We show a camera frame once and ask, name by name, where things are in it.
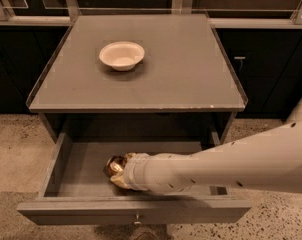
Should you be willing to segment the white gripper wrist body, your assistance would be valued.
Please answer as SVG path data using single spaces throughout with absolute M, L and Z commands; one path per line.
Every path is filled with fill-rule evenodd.
M 127 162 L 124 181 L 133 190 L 157 191 L 155 181 L 158 159 L 146 153 L 137 153 Z

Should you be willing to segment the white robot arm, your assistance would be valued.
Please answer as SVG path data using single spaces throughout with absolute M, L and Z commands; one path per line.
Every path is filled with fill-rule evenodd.
M 302 193 L 302 121 L 190 155 L 125 158 L 111 177 L 124 189 L 164 194 L 209 185 Z

